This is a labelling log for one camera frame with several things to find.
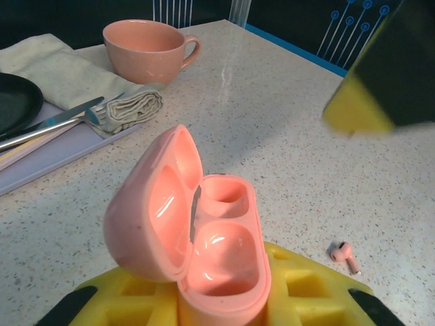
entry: pink ceramic mug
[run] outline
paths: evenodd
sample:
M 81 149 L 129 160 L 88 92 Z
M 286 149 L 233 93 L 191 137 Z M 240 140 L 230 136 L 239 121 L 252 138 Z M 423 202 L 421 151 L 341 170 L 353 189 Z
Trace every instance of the pink ceramic mug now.
M 103 30 L 104 43 L 115 72 L 136 84 L 162 89 L 198 58 L 201 41 L 176 28 L 152 20 L 120 20 Z M 186 46 L 193 52 L 184 58 Z

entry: dark plate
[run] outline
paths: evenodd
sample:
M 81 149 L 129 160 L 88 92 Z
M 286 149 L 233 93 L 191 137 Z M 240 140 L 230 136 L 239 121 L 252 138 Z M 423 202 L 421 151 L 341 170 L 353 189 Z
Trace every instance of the dark plate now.
M 0 73 L 0 138 L 26 128 L 41 111 L 44 97 L 25 78 Z

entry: pink earbud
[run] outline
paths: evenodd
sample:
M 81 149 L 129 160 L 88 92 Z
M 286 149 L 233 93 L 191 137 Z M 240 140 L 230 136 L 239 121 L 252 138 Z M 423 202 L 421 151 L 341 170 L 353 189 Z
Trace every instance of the pink earbud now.
M 340 242 L 337 248 L 331 251 L 331 258 L 335 262 L 341 262 L 347 260 L 351 271 L 354 274 L 360 273 L 360 267 L 352 254 L 352 247 L 348 242 Z

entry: granite countertop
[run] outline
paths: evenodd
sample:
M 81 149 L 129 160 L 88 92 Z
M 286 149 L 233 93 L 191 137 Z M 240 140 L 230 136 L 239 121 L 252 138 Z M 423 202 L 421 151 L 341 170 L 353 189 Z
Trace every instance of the granite countertop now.
M 406 325 L 433 325 L 435 128 L 338 137 L 320 117 L 340 77 L 226 21 L 184 32 L 203 53 L 162 92 L 151 122 L 0 197 L 0 325 L 31 325 L 115 266 L 102 235 L 107 203 L 176 124 L 192 133 L 205 173 L 254 184 L 265 240 L 344 274 L 326 249 L 349 241 L 362 266 L 352 277 Z M 110 69 L 103 46 L 80 53 Z

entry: rolled napkin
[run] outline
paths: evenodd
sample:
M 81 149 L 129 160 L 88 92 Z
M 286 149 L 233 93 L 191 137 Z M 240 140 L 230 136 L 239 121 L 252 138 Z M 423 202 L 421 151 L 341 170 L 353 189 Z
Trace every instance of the rolled napkin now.
M 162 97 L 149 87 L 131 83 L 95 66 L 51 34 L 25 39 L 0 50 L 0 71 L 27 78 L 41 88 L 45 100 L 68 110 L 92 98 L 109 101 L 100 124 L 92 126 L 103 138 L 151 119 Z

